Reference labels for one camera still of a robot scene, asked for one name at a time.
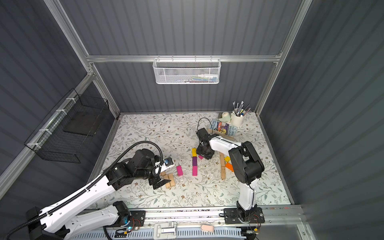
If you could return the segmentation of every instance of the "pen holder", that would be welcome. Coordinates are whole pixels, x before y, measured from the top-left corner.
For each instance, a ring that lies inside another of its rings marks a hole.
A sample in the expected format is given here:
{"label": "pen holder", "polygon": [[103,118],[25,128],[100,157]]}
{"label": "pen holder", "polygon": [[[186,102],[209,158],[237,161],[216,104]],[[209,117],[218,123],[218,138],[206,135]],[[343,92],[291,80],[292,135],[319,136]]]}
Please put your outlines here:
{"label": "pen holder", "polygon": [[241,125],[243,124],[244,118],[245,118],[244,115],[241,117],[238,117],[238,116],[236,116],[235,112],[232,111],[230,124],[235,126],[235,127],[241,127]]}

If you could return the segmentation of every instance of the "magenta block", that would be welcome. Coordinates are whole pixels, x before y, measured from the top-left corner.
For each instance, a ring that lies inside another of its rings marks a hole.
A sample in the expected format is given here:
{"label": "magenta block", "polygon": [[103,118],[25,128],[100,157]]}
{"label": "magenta block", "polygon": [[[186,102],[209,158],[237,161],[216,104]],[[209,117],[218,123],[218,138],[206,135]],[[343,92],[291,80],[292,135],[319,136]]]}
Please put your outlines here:
{"label": "magenta block", "polygon": [[183,175],[183,169],[181,169],[181,166],[180,166],[180,165],[177,166],[176,169],[177,169],[177,175],[178,175],[178,176]]}
{"label": "magenta block", "polygon": [[192,166],[197,166],[197,157],[192,157]]}
{"label": "magenta block", "polygon": [[197,176],[197,166],[192,166],[192,176]]}

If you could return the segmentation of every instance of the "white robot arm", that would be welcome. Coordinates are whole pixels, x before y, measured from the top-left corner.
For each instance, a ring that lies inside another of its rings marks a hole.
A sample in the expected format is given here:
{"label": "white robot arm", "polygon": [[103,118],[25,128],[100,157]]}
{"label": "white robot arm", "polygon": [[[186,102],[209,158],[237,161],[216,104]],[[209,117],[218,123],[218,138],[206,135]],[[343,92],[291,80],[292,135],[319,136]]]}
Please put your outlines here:
{"label": "white robot arm", "polygon": [[233,142],[218,134],[208,134],[205,128],[196,132],[199,138],[197,154],[210,159],[215,151],[219,151],[231,158],[233,171],[240,181],[240,196],[237,201],[237,213],[241,221],[246,222],[249,214],[256,205],[255,188],[264,164],[261,162],[255,148],[250,142]]}
{"label": "white robot arm", "polygon": [[[132,158],[119,160],[134,146],[148,143],[160,152],[155,155],[148,149],[135,152]],[[114,202],[107,208],[77,216],[82,210],[98,199],[113,193],[134,179],[148,179],[149,185],[157,189],[170,182],[160,179],[160,172],[175,166],[172,158],[162,159],[160,148],[152,142],[141,141],[124,151],[102,174],[68,197],[43,209],[32,208],[27,213],[28,221],[11,230],[5,239],[23,227],[28,227],[31,240],[67,240],[75,235],[106,225],[125,227],[133,230],[134,221],[122,201]]]}

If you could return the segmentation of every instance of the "pink block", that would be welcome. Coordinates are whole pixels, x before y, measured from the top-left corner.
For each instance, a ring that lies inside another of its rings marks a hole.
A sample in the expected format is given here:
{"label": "pink block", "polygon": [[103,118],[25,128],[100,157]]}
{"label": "pink block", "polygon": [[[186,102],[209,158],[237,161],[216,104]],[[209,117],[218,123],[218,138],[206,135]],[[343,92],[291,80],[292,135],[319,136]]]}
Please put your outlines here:
{"label": "pink block", "polygon": [[180,165],[177,166],[176,169],[177,169],[177,175],[178,175],[178,176],[183,175],[183,169],[181,169],[181,166],[180,166]]}
{"label": "pink block", "polygon": [[197,166],[192,166],[192,176],[197,176]]}

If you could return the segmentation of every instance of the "table surface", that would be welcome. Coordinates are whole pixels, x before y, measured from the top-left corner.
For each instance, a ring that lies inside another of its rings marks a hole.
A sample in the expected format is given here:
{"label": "table surface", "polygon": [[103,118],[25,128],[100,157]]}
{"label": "table surface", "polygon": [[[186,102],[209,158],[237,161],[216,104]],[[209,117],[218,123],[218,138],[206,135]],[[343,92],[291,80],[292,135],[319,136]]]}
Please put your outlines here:
{"label": "table surface", "polygon": [[[149,140],[160,146],[164,158],[172,157],[176,165],[180,164],[184,174],[177,176],[176,167],[166,170],[167,174],[174,175],[176,186],[171,189],[162,186],[153,190],[148,180],[134,180],[131,185],[124,186],[96,201],[90,209],[103,208],[119,200],[124,201],[128,208],[236,205],[240,194],[240,182],[228,169],[226,179],[221,180],[218,152],[209,160],[197,158],[198,175],[192,176],[191,149],[199,144],[195,134],[197,122],[202,117],[212,120],[217,118],[217,115],[217,113],[123,115],[102,170],[133,143]],[[209,122],[202,119],[199,128],[207,126]],[[247,114],[234,139],[238,142],[250,141],[264,163],[265,170],[256,187],[257,204],[290,204],[254,113]],[[148,148],[158,154],[154,146],[142,144],[132,149],[123,159],[132,157],[136,150],[142,148]]]}

